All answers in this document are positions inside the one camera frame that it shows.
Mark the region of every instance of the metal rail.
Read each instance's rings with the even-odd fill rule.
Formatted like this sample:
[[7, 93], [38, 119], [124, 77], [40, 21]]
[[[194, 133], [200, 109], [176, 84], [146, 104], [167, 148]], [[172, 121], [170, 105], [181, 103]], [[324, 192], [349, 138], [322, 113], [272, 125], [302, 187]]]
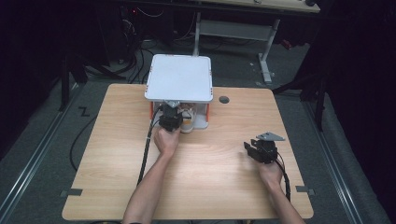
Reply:
[[315, 123], [315, 112], [312, 108], [312, 105], [308, 102], [302, 102], [305, 112], [310, 117], [310, 123], [312, 127], [315, 129], [315, 133], [318, 137], [318, 140], [321, 144], [321, 152], [323, 158], [325, 160], [326, 166], [329, 169], [330, 176], [332, 177], [332, 182], [334, 183], [335, 189], [338, 192], [338, 196], [341, 200], [341, 203], [346, 210], [346, 215], [349, 218], [350, 223], [363, 223], [361, 220], [361, 215], [356, 207], [355, 202], [353, 201], [353, 197], [350, 193], [349, 187], [347, 186], [346, 181], [341, 175], [340, 170], [338, 169], [337, 163], [335, 162], [334, 157], [332, 156], [332, 151], [330, 150], [329, 145], [327, 144], [326, 138], [318, 129], [317, 124]]
[[44, 134], [43, 138], [41, 139], [40, 143], [38, 144], [37, 148], [35, 149], [34, 154], [27, 162], [26, 166], [24, 167], [23, 171], [21, 172], [20, 176], [18, 177], [17, 181], [15, 182], [14, 186], [12, 187], [11, 191], [9, 192], [6, 199], [0, 206], [0, 223], [7, 223], [8, 219], [11, 217], [12, 212], [14, 211], [15, 207], [17, 206], [21, 196], [29, 186], [30, 181], [35, 176], [35, 172], [37, 171], [38, 167], [40, 166], [41, 162], [44, 160], [46, 156], [50, 142], [52, 137], [58, 131], [58, 128], [62, 121], [64, 120], [64, 116], [67, 114], [70, 105], [73, 104], [77, 96], [81, 93], [83, 84], [75, 84], [72, 88], [72, 98], [67, 107], [64, 111], [59, 111], [56, 115], [55, 119], [47, 129], [46, 133]]

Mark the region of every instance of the wrist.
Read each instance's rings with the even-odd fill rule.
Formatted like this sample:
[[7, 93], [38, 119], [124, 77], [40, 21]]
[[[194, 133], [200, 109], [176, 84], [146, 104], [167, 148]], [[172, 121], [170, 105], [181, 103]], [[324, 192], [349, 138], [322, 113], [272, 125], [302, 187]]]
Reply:
[[279, 183], [265, 183], [265, 187], [267, 187], [268, 191], [272, 194], [272, 193], [277, 193], [277, 192], [282, 192], [283, 190], [280, 187]]
[[173, 156], [174, 156], [174, 152], [163, 151], [160, 153], [159, 158], [170, 161], [173, 158]]

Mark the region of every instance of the forearm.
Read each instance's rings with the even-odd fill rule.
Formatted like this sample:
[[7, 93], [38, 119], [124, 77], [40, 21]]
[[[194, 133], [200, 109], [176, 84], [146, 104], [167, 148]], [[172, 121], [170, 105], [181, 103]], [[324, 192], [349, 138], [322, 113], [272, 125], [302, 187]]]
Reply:
[[270, 195], [274, 203], [274, 208], [279, 216], [280, 223], [305, 223], [300, 214], [286, 198], [281, 188], [270, 189]]
[[140, 184], [136, 187], [126, 208], [124, 224], [150, 223], [161, 197], [163, 179], [171, 156], [160, 155]]

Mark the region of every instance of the white lid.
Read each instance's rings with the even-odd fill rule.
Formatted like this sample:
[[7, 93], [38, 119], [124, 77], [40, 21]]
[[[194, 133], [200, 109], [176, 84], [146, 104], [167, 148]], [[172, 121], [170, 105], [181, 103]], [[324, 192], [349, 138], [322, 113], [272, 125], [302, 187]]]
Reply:
[[209, 103], [213, 99], [210, 59], [203, 56], [154, 55], [145, 97], [155, 102]]

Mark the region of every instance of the table top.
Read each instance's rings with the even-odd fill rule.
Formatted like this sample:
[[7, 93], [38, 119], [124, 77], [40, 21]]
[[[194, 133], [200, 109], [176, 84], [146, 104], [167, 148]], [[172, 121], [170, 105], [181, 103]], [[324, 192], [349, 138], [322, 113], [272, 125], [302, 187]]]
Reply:
[[[121, 220], [135, 189], [149, 130], [145, 85], [109, 86], [84, 152], [63, 217], [67, 220]], [[313, 216], [298, 164], [278, 111], [267, 89], [214, 87], [209, 125], [180, 135], [179, 146], [165, 175], [163, 194], [154, 219], [274, 218], [256, 165], [244, 142], [271, 132], [290, 179], [291, 203], [303, 218]], [[230, 99], [228, 104], [220, 96]], [[153, 141], [146, 172], [159, 151]]]

